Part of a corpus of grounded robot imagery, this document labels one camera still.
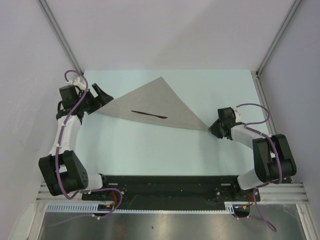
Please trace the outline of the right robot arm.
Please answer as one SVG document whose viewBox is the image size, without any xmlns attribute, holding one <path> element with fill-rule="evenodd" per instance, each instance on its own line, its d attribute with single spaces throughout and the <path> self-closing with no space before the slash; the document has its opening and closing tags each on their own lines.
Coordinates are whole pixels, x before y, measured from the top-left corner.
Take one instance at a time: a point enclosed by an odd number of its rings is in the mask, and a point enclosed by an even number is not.
<svg viewBox="0 0 320 240">
<path fill-rule="evenodd" d="M 208 130 L 218 139 L 228 139 L 241 143 L 253 151 L 253 169 L 237 177 L 237 184 L 230 188 L 231 196 L 242 201 L 249 190 L 270 183 L 281 184 L 285 178 L 295 176 L 297 166 L 283 134 L 269 135 L 250 127 L 267 122 L 270 113 L 263 121 L 244 123 L 240 121 L 237 107 L 226 107 L 217 110 L 218 119 Z"/>
</svg>

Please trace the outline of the grey cloth napkin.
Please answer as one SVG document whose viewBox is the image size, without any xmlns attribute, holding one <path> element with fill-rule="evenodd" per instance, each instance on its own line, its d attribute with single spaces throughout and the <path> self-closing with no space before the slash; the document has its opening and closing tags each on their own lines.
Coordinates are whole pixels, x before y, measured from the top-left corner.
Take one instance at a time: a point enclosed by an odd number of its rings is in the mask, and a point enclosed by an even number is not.
<svg viewBox="0 0 320 240">
<path fill-rule="evenodd" d="M 140 111 L 166 116 L 131 112 Z M 146 83 L 114 99 L 98 110 L 99 114 L 156 126 L 207 131 L 208 126 L 178 97 L 163 77 Z"/>
</svg>

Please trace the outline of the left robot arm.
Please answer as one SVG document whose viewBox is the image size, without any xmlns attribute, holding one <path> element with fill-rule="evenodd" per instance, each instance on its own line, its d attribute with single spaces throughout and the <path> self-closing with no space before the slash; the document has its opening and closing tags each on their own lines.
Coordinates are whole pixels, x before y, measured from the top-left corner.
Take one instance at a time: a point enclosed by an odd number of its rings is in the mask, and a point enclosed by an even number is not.
<svg viewBox="0 0 320 240">
<path fill-rule="evenodd" d="M 39 159 L 38 165 L 47 188 L 52 196 L 63 194 L 61 187 L 69 194 L 75 191 L 93 190 L 100 200 L 110 196 L 111 188 L 104 184 L 101 174 L 88 174 L 75 153 L 77 135 L 85 113 L 92 114 L 111 102 L 114 98 L 105 93 L 96 83 L 92 85 L 97 93 L 93 96 L 76 85 L 66 85 L 59 89 L 61 101 L 57 105 L 56 120 L 58 130 L 48 156 Z M 81 100 L 75 110 L 73 107 Z"/>
</svg>

